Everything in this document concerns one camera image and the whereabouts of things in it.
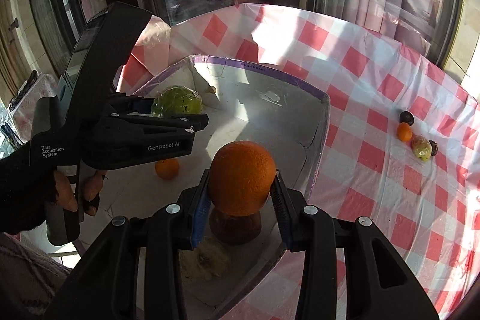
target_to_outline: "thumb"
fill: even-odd
[[[77,211],[78,204],[74,193],[71,190],[68,178],[60,171],[54,171],[53,177],[55,179],[55,189],[57,191],[56,204],[68,211]]]

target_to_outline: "tangerine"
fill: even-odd
[[[179,173],[179,169],[179,162],[175,158],[159,160],[155,163],[155,172],[160,178],[166,181],[175,178]]]
[[[275,162],[264,147],[252,141],[234,141],[213,158],[208,194],[220,212],[249,216],[265,203],[275,172]]]
[[[412,139],[413,133],[410,129],[410,125],[406,122],[401,122],[398,124],[397,136],[401,141],[407,142]]]

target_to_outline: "logo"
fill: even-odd
[[[147,148],[149,151],[163,150],[165,148],[179,147],[180,143],[177,141],[171,144],[160,144],[160,145],[151,145]]]
[[[65,149],[60,147],[60,148],[52,148],[49,145],[42,145],[42,157],[43,158],[50,158],[52,156],[57,156],[58,152],[62,152]]]

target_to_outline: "finger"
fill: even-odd
[[[77,200],[71,190],[68,178],[60,171],[54,171],[53,177],[55,179],[55,189],[57,191],[56,204],[68,211],[77,211]]]
[[[87,201],[94,199],[95,196],[100,192],[103,187],[102,175],[105,175],[106,173],[106,171],[97,170],[91,178],[88,178],[85,181],[85,185],[83,187],[83,197]]]
[[[88,209],[85,211],[86,214],[89,216],[95,216],[97,214],[97,208],[93,205],[90,205]]]

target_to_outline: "tiled wall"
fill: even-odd
[[[463,0],[458,30],[443,70],[476,99],[480,96],[480,53],[477,53],[480,52],[480,47],[477,49],[479,37],[480,0]]]
[[[18,28],[13,30],[14,39],[22,60],[30,69],[51,74],[56,77],[49,57],[45,53],[42,40],[35,26],[30,0],[10,0],[12,19],[18,20]]]

